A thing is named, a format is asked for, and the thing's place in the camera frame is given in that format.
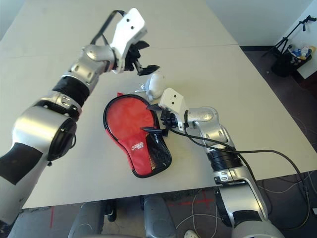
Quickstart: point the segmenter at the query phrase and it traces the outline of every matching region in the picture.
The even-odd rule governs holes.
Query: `silver robot arm segment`
[[[169,126],[184,131],[186,128],[197,129],[200,137],[220,141],[227,146],[205,140],[202,144],[225,151],[235,150],[228,131],[219,123],[216,109],[187,108],[184,97],[171,88],[164,91],[158,105],[168,111],[165,115],[175,115],[176,122]],[[220,185],[215,191],[218,211],[222,221],[233,228],[232,237],[263,237],[261,234],[284,237],[268,220],[267,208],[255,180],[238,155],[211,148],[205,148],[205,152],[211,162],[214,181]]]
[[[12,147],[0,158],[0,221],[11,224],[15,220],[46,165],[72,147],[81,108],[102,73],[132,71],[132,63],[139,67],[138,73],[149,73],[142,72],[137,61],[140,55],[134,57],[130,52],[146,32],[144,19],[137,9],[131,9],[117,24],[110,45],[85,46],[50,94],[17,119]]]

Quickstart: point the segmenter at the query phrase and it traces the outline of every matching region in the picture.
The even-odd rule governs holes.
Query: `white wall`
[[[0,0],[0,40],[12,24],[25,0]]]
[[[313,0],[207,0],[240,46],[274,45]]]
[[[317,17],[317,0],[314,0],[302,13],[302,15],[294,22],[294,24],[286,31],[284,35],[287,35],[299,21],[305,19],[308,15]],[[309,22],[305,24],[306,31],[303,31],[302,25],[299,26],[296,31],[290,36],[290,44],[294,44],[296,47],[301,48],[302,46],[315,46],[317,47],[317,21]],[[315,71],[317,71],[317,53],[312,54],[312,60],[308,61],[302,67],[298,69],[298,72],[304,77],[307,78]]]

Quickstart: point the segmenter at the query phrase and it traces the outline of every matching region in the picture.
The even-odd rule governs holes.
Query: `black band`
[[[42,152],[25,144],[15,143],[0,158],[0,176],[16,185],[38,163]]]
[[[74,99],[81,107],[87,100],[90,92],[88,87],[76,78],[66,76],[62,78],[53,91],[60,92]]]
[[[207,156],[214,172],[243,166],[237,154],[214,150],[207,153]]]

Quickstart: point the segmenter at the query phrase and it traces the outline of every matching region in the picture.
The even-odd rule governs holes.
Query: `power cord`
[[[253,176],[253,173],[252,173],[252,170],[250,168],[250,166],[248,165],[248,163],[246,163],[245,159],[241,157],[241,154],[251,154],[251,153],[263,153],[263,152],[270,152],[270,153],[275,153],[275,154],[278,154],[280,156],[282,156],[283,158],[285,158],[292,166],[293,168],[295,169],[296,173],[298,174],[299,178],[301,179],[301,182],[303,184],[303,190],[305,192],[305,195],[306,195],[306,200],[307,200],[307,212],[306,212],[306,215],[305,215],[305,218],[303,219],[303,221],[295,226],[295,227],[292,227],[292,228],[279,228],[280,230],[295,230],[295,229],[298,229],[298,228],[301,228],[303,225],[306,224],[308,218],[309,218],[309,215],[310,215],[310,201],[309,201],[309,191],[308,191],[308,187],[304,181],[304,178],[302,177],[301,175],[301,172],[299,171],[299,169],[297,168],[297,166],[294,164],[294,162],[289,158],[287,157],[286,155],[284,155],[283,153],[279,152],[279,151],[276,151],[276,150],[246,150],[246,151],[236,151],[235,148],[221,142],[221,141],[217,141],[217,140],[212,140],[212,139],[208,139],[208,138],[203,138],[203,137],[199,137],[199,136],[193,136],[193,135],[189,135],[186,131],[186,128],[185,128],[185,134],[184,133],[181,133],[181,132],[178,132],[172,128],[168,128],[170,131],[172,131],[173,133],[176,133],[178,135],[181,135],[181,136],[185,136],[185,137],[188,137],[192,142],[194,142],[195,144],[199,145],[199,146],[202,146],[202,147],[205,147],[205,148],[209,148],[209,149],[213,149],[213,150],[218,150],[218,151],[222,151],[222,152],[227,152],[227,153],[232,153],[232,154],[237,154],[241,160],[246,164],[247,168],[250,170],[250,173],[252,175],[252,177],[254,178]],[[223,145],[229,149],[231,149],[232,151],[229,151],[229,150],[222,150],[222,149],[219,149],[219,148],[216,148],[216,147],[212,147],[212,146],[206,146],[204,144],[201,144],[193,139],[199,139],[199,140],[204,140],[204,141],[210,141],[210,142],[213,142],[213,143],[217,143],[217,144],[220,144],[220,145]]]
[[[104,36],[104,32],[106,30],[106,28],[109,26],[109,24],[111,23],[111,21],[113,20],[114,16],[120,13],[121,16],[124,16],[126,14],[125,11],[122,10],[114,10],[109,17],[107,18],[107,20],[104,22],[104,24],[102,25],[101,29],[97,32],[97,34],[94,36],[94,38],[91,40],[90,45],[95,45],[96,41],[102,37],[104,40],[104,43],[107,45],[108,41],[106,40],[105,36]]]

